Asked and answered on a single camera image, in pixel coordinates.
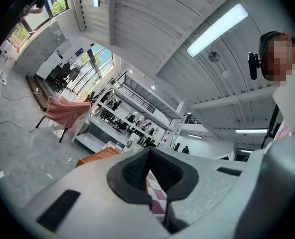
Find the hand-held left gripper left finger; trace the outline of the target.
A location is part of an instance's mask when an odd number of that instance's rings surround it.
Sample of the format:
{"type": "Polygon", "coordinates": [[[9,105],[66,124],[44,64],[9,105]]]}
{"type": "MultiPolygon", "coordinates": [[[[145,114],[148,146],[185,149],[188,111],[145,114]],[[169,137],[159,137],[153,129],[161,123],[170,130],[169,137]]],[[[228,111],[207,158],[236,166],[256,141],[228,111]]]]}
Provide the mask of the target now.
{"type": "Polygon", "coordinates": [[[25,221],[37,239],[165,239],[169,232],[149,206],[129,204],[109,187],[111,167],[135,151],[81,165],[52,183],[25,206],[25,221]],[[79,193],[63,220],[52,230],[42,219],[66,191],[79,193]]]}

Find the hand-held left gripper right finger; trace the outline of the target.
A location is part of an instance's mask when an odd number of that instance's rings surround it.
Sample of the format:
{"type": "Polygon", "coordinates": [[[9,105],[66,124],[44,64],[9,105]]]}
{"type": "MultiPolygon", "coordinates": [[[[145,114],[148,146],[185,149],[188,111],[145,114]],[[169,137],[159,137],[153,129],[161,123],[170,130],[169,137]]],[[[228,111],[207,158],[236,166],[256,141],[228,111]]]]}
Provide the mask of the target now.
{"type": "Polygon", "coordinates": [[[149,167],[167,196],[163,226],[177,233],[205,217],[232,189],[244,166],[151,149],[149,167]]]}

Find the orange cardboard box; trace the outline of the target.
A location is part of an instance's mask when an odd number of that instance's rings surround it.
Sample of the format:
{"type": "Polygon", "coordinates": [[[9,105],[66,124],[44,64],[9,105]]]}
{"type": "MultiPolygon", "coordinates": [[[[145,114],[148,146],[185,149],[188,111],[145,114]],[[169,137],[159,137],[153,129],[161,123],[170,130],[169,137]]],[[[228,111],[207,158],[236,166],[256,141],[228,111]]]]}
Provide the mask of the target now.
{"type": "Polygon", "coordinates": [[[118,155],[120,153],[121,153],[120,150],[118,150],[118,149],[115,150],[112,147],[108,147],[108,148],[106,148],[104,150],[99,151],[98,153],[94,153],[94,154],[92,154],[90,156],[79,159],[75,167],[81,166],[81,165],[89,163],[89,162],[97,161],[97,160],[100,160],[100,159],[109,158],[109,157],[118,155]]]}

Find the red white checkered tablecloth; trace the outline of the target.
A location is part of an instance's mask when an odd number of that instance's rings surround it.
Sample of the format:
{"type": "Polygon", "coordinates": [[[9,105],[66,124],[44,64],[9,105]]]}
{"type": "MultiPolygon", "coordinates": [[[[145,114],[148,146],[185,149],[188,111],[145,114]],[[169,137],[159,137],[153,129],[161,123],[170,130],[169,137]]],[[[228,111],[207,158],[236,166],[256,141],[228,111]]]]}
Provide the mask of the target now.
{"type": "Polygon", "coordinates": [[[104,161],[111,165],[107,169],[107,183],[113,193],[128,204],[146,205],[153,215],[163,218],[167,195],[152,171],[155,159],[147,147],[111,155],[104,161]]]}

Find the black staircase railing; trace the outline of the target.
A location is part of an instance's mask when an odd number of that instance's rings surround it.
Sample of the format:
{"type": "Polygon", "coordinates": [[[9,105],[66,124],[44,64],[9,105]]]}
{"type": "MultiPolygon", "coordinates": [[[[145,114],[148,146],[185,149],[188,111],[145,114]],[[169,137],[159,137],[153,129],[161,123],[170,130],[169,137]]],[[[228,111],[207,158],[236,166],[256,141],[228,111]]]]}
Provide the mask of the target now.
{"type": "Polygon", "coordinates": [[[182,122],[185,124],[201,124],[201,122],[192,113],[185,114],[182,122]]]}

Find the pink cloth-covered chair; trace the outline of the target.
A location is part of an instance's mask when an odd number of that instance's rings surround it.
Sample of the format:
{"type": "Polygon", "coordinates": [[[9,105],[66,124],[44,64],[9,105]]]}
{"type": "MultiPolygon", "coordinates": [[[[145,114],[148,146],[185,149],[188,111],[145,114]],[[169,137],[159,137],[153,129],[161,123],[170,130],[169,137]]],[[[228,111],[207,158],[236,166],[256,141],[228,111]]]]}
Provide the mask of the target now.
{"type": "Polygon", "coordinates": [[[70,129],[75,121],[87,113],[91,108],[90,102],[71,102],[60,97],[58,99],[50,96],[47,100],[47,110],[39,123],[35,126],[39,128],[45,118],[48,118],[64,127],[64,131],[59,139],[61,143],[66,131],[70,129]]]}

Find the white metal shelf rack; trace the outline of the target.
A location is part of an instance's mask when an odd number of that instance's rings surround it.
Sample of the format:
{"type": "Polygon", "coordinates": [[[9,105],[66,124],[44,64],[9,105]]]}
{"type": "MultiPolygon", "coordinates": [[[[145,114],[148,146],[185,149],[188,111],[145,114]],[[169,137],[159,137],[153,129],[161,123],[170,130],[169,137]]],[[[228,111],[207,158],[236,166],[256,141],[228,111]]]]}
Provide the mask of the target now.
{"type": "Polygon", "coordinates": [[[108,142],[130,150],[142,147],[138,145],[138,136],[132,134],[128,138],[98,117],[100,111],[98,103],[110,89],[114,89],[116,93],[124,96],[136,109],[158,126],[155,146],[159,147],[164,144],[169,134],[177,135],[179,133],[180,127],[173,126],[173,122],[180,122],[183,119],[182,115],[145,88],[134,76],[124,73],[117,80],[111,79],[99,95],[90,97],[92,106],[77,126],[72,142],[80,143],[94,153],[99,152],[108,142]],[[133,141],[131,148],[127,148],[129,140],[133,141]]]}

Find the wooden step platform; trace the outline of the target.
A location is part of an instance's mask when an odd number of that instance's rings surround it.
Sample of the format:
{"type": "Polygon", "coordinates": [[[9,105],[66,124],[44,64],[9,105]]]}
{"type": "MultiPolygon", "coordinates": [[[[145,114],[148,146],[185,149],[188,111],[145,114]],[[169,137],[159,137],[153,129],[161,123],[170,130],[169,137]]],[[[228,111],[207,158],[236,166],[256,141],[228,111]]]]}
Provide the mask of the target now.
{"type": "Polygon", "coordinates": [[[34,96],[35,101],[40,108],[45,112],[48,108],[47,100],[51,96],[44,82],[38,77],[27,75],[25,77],[27,84],[34,96]]]}

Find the black office chair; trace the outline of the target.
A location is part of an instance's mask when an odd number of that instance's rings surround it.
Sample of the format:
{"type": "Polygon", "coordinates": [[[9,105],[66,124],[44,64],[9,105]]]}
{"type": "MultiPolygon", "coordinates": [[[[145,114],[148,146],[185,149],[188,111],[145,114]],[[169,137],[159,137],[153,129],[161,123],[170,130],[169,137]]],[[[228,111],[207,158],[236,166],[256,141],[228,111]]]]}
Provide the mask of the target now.
{"type": "Polygon", "coordinates": [[[62,68],[59,68],[59,71],[56,72],[55,77],[53,79],[53,85],[56,90],[63,90],[63,88],[67,85],[66,79],[70,73],[70,63],[66,62],[62,68]]]}

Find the white cabinet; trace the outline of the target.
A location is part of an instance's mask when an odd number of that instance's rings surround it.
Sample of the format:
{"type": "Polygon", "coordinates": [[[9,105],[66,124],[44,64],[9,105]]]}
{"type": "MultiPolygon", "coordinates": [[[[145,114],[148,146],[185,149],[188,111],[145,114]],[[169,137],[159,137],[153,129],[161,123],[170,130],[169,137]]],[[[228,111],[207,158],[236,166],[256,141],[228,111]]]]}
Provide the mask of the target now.
{"type": "Polygon", "coordinates": [[[57,47],[37,70],[36,75],[45,80],[57,65],[67,61],[68,50],[71,47],[72,43],[69,39],[57,47]]]}

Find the grey metal lockers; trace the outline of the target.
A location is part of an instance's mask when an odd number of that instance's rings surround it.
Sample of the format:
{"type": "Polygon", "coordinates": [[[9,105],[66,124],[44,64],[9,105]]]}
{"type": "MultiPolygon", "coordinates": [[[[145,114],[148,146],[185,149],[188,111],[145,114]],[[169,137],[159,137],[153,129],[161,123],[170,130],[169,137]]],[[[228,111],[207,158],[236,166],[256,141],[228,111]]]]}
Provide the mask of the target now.
{"type": "Polygon", "coordinates": [[[72,46],[72,36],[70,27],[53,21],[24,44],[12,70],[23,76],[34,76],[51,56],[60,60],[63,58],[72,46]]]}

